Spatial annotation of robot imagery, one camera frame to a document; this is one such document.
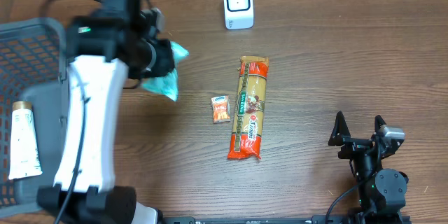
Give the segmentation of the small orange snack packet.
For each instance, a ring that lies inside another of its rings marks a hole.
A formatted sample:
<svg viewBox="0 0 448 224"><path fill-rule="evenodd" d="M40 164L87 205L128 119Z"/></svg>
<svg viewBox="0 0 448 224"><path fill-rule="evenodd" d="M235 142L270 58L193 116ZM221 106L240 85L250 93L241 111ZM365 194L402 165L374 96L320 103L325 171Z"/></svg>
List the small orange snack packet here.
<svg viewBox="0 0 448 224"><path fill-rule="evenodd" d="M230 122L230 104L227 95L211 98L213 123Z"/></svg>

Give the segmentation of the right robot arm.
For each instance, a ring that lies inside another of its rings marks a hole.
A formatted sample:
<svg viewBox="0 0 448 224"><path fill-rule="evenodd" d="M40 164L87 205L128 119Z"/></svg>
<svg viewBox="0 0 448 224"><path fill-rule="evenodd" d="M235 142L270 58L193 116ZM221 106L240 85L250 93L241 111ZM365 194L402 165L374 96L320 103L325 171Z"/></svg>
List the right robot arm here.
<svg viewBox="0 0 448 224"><path fill-rule="evenodd" d="M374 133L369 139L351 136L343 112L338 112L328 140L329 146L339 146L339 159L347 159L356 184L343 192L329 206L325 223L409 223L400 210L405 207L408 176L396 169L385 169L382 160L396 153L405 141L405 132L391 127L377 115ZM344 197L358 192L359 207L339 217L331 213Z"/></svg>

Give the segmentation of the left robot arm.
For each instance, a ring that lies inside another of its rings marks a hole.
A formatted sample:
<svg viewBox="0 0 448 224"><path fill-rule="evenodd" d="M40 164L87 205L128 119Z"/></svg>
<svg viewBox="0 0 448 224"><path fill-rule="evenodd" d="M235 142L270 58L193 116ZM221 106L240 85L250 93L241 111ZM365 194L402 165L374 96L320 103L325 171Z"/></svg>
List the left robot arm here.
<svg viewBox="0 0 448 224"><path fill-rule="evenodd" d="M120 97L129 79L163 77L174 68L172 45L157 37L162 19L148 0L101 0L66 29L69 111L64 150L51 186L38 205L56 222L147 223L160 210L137 201L136 190L116 185L113 149Z"/></svg>

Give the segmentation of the teal plastic packet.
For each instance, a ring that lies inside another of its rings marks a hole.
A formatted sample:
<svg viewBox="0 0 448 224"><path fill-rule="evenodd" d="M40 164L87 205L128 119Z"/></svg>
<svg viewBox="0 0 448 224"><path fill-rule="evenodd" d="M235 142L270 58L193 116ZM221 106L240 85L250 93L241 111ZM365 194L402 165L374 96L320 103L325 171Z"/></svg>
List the teal plastic packet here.
<svg viewBox="0 0 448 224"><path fill-rule="evenodd" d="M179 95L177 66L179 62L189 56L190 53L183 46L174 41L171 42L171 50L174 58L174 69L166 76L145 79L140 87L146 91L164 95L176 102Z"/></svg>

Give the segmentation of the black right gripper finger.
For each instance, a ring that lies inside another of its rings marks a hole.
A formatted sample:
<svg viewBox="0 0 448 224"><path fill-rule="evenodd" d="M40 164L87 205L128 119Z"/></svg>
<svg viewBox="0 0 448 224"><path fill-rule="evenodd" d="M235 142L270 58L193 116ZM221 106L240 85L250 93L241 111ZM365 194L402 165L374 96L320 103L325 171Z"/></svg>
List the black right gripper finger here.
<svg viewBox="0 0 448 224"><path fill-rule="evenodd" d="M329 146L343 146L347 139L351 138L343 112L339 111L335 118L335 124L328 140Z"/></svg>
<svg viewBox="0 0 448 224"><path fill-rule="evenodd" d="M386 128L386 122L380 115L376 115L374 118L374 133L378 136L384 137L385 136L385 128Z"/></svg>

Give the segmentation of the orange spaghetti packet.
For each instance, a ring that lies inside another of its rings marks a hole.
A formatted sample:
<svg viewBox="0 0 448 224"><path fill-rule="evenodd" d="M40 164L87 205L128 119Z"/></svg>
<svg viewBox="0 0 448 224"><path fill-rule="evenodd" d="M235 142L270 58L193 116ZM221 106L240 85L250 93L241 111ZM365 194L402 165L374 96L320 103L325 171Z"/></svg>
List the orange spaghetti packet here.
<svg viewBox="0 0 448 224"><path fill-rule="evenodd" d="M242 56L227 158L260 157L269 59Z"/></svg>

